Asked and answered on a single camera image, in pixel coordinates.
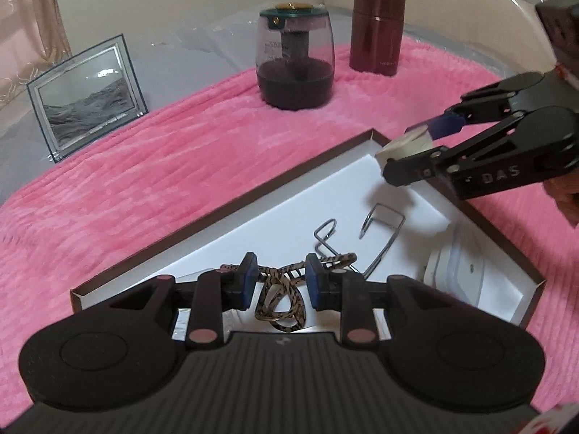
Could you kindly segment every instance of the finger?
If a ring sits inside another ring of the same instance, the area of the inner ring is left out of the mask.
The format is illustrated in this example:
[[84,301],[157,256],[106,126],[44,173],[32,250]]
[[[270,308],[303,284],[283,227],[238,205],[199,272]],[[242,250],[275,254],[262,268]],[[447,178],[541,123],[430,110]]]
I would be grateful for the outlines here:
[[572,226],[577,226],[579,223],[579,207],[577,205],[557,202],[557,207]]
[[573,201],[572,195],[562,191],[561,188],[554,182],[553,179],[545,181],[543,183],[543,188],[545,189],[545,192],[548,195],[550,195],[552,198],[555,199],[555,201],[561,203],[572,203]]
[[561,194],[575,194],[579,192],[579,169],[565,176],[553,178],[549,181],[554,190]]

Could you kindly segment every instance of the maroon insulated food jar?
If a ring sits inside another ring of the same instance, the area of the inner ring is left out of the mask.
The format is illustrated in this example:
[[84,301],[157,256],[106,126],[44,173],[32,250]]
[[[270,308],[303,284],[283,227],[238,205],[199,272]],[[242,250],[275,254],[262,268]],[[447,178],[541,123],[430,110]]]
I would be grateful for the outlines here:
[[393,76],[404,29],[406,0],[354,0],[350,67]]

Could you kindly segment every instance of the glass frame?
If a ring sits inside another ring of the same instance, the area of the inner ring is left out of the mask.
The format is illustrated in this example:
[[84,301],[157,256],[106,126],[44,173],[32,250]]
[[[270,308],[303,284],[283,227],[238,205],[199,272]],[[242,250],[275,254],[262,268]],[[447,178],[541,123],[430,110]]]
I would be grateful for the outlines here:
[[[76,137],[72,140],[67,141],[63,145],[60,145],[59,141],[54,134],[54,130],[48,116],[45,111],[45,105],[41,98],[40,89],[54,80],[58,79],[65,73],[70,72],[74,68],[82,65],[83,63],[89,62],[89,60],[94,60],[97,57],[109,54],[111,51],[114,52],[119,67],[121,68],[122,78],[125,80],[128,86],[128,92],[131,97],[132,107],[121,112],[121,114],[115,115],[103,123],[89,129],[83,135]],[[65,158],[66,156],[76,152],[83,146],[95,141],[97,138],[111,132],[117,127],[129,123],[145,114],[148,114],[147,105],[143,98],[143,93],[135,76],[134,68],[132,67],[131,58],[128,54],[127,45],[123,34],[112,37],[111,39],[105,40],[91,48],[88,48],[79,54],[74,55],[70,59],[65,60],[62,63],[51,68],[49,71],[44,72],[42,75],[38,76],[31,82],[27,84],[28,95],[30,95],[30,101],[32,102],[34,113],[40,125],[42,135],[50,151],[50,156],[52,160],[56,163]]]

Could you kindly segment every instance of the pink blanket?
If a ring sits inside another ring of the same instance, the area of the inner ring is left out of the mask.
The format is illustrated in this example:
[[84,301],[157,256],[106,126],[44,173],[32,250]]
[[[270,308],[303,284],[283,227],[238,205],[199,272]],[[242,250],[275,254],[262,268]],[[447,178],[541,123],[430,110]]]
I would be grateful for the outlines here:
[[[0,426],[30,403],[22,344],[71,313],[69,289],[337,143],[370,127],[400,135],[496,79],[408,39],[395,78],[347,59],[337,50],[334,98],[321,109],[268,107],[245,72],[97,141],[0,208]],[[540,185],[474,204],[548,279],[529,326],[548,363],[536,406],[579,400],[579,235]]]

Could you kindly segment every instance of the curtain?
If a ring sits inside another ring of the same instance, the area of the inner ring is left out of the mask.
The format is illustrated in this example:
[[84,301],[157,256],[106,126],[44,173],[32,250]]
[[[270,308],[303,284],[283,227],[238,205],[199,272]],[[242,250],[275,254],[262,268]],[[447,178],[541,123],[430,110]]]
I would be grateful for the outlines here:
[[56,0],[0,0],[0,109],[70,55]]

